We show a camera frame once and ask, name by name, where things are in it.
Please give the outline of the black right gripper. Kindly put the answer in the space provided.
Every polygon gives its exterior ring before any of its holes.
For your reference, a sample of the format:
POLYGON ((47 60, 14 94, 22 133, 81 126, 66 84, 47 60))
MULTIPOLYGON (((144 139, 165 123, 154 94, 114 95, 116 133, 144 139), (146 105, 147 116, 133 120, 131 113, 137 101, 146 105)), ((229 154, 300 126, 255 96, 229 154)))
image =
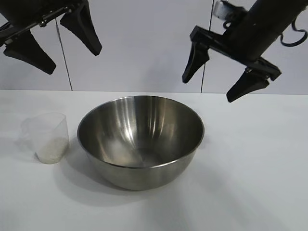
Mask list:
POLYGON ((220 35, 200 26, 194 27, 182 82, 186 84, 192 79, 209 60, 208 50, 213 49, 246 66, 241 77, 226 93, 228 102, 265 89, 269 85, 268 78, 275 80, 281 74, 277 66, 261 57, 280 35, 277 22, 261 15, 269 8, 269 3, 263 0, 256 1, 248 11, 226 0, 216 1, 212 14, 224 22, 225 32, 220 35))

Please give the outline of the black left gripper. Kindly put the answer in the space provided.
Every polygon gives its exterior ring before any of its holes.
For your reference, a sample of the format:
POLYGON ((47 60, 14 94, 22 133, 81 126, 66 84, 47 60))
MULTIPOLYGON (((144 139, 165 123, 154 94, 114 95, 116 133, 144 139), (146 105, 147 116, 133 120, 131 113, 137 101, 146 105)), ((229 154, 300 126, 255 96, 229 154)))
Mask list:
MULTIPOLYGON (((15 30, 21 30, 43 15, 67 7, 60 24, 78 37, 88 50, 98 56, 102 45, 94 29, 87 0, 2 0, 0 14, 15 30)), ((4 55, 28 63, 52 74, 55 62, 40 47, 30 31, 5 41, 4 55)))

